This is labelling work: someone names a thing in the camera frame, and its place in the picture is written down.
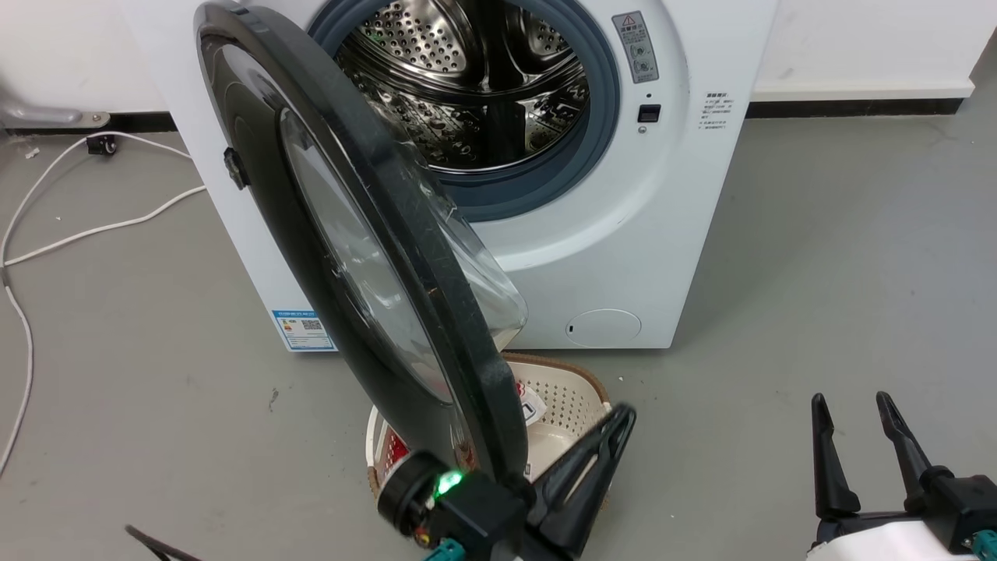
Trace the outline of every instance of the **green led light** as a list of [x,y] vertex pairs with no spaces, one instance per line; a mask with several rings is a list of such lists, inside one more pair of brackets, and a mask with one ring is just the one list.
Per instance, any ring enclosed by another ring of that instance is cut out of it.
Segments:
[[437,481],[437,491],[433,493],[433,496],[439,497],[453,489],[462,479],[464,479],[464,474],[460,471],[448,471],[444,473],[440,476],[440,480]]

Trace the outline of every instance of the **black baseboard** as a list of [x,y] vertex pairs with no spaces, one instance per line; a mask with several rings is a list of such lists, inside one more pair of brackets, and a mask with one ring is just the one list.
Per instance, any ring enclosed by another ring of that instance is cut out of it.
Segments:
[[752,102],[745,119],[955,115],[960,105],[962,98]]
[[166,111],[156,113],[112,113],[108,124],[100,129],[8,129],[7,132],[16,136],[34,135],[89,135],[104,131],[121,133],[174,133],[176,123]]
[[[748,104],[745,119],[805,119],[809,117],[874,117],[882,115],[954,115],[962,98],[920,100],[770,101]],[[102,129],[123,133],[169,133],[176,123],[167,112],[114,113]],[[10,129],[12,135],[79,135],[101,129]]]

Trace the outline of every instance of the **white wall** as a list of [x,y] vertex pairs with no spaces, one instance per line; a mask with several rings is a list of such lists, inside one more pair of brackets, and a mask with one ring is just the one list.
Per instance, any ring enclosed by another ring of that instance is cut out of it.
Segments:
[[756,101],[966,97],[997,0],[782,0]]
[[[2,10],[0,84],[22,100],[166,110],[114,0]],[[782,0],[755,100],[965,97],[995,25],[997,0]]]
[[115,0],[0,0],[0,6],[0,85],[22,101],[166,111]]

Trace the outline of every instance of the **metal stand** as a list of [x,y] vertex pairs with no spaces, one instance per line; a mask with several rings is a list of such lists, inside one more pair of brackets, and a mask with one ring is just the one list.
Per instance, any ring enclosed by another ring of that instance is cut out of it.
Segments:
[[104,112],[35,107],[0,88],[0,129],[97,129],[110,119]]

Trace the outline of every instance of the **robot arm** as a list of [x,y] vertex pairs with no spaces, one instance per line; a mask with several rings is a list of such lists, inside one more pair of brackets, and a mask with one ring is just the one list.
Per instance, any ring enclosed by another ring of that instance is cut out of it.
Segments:
[[808,561],[997,561],[997,485],[931,465],[888,393],[876,395],[907,491],[903,510],[859,512],[844,478],[824,396],[811,402],[817,541]]
[[[616,405],[532,484],[450,471],[430,452],[412,452],[385,481],[378,512],[402,535],[435,548],[427,561],[572,561],[588,542],[636,421],[631,405]],[[161,561],[199,561],[125,529]]]

